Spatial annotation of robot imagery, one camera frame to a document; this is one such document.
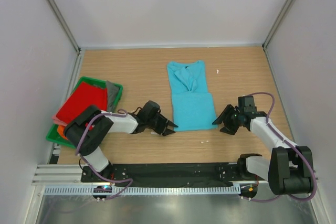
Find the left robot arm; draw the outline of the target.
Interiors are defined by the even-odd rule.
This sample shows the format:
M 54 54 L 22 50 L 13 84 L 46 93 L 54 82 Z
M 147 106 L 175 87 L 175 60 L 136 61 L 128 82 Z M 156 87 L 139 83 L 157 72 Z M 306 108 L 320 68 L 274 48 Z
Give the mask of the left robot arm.
M 64 136 L 76 148 L 79 156 L 102 181 L 113 182 L 113 165 L 106 158 L 100 144 L 109 133 L 139 134 L 146 129 L 160 136 L 174 134 L 178 128 L 161 113 L 161 107 L 149 100 L 133 112 L 120 109 L 107 112 L 95 105 L 88 106 L 64 129 Z

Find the turquoise t shirt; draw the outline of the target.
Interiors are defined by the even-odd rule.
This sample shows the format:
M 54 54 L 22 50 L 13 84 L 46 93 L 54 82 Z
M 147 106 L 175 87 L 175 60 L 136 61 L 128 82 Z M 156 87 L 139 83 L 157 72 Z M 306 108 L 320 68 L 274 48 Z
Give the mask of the turquoise t shirt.
M 171 88 L 175 131 L 216 128 L 217 118 L 212 94 L 208 91 L 205 63 L 170 62 L 166 66 Z

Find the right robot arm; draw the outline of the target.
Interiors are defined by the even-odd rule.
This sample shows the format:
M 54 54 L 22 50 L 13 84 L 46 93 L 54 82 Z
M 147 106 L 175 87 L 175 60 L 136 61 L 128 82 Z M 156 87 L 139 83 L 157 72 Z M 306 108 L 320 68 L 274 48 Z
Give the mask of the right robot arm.
M 288 139 L 273 124 L 270 112 L 259 111 L 254 93 L 238 97 L 238 105 L 228 104 L 213 121 L 221 132 L 235 135 L 240 127 L 254 133 L 271 152 L 265 159 L 259 154 L 243 154 L 238 163 L 243 174 L 254 174 L 268 182 L 272 193 L 298 201 L 311 200 L 317 192 L 312 151 Z

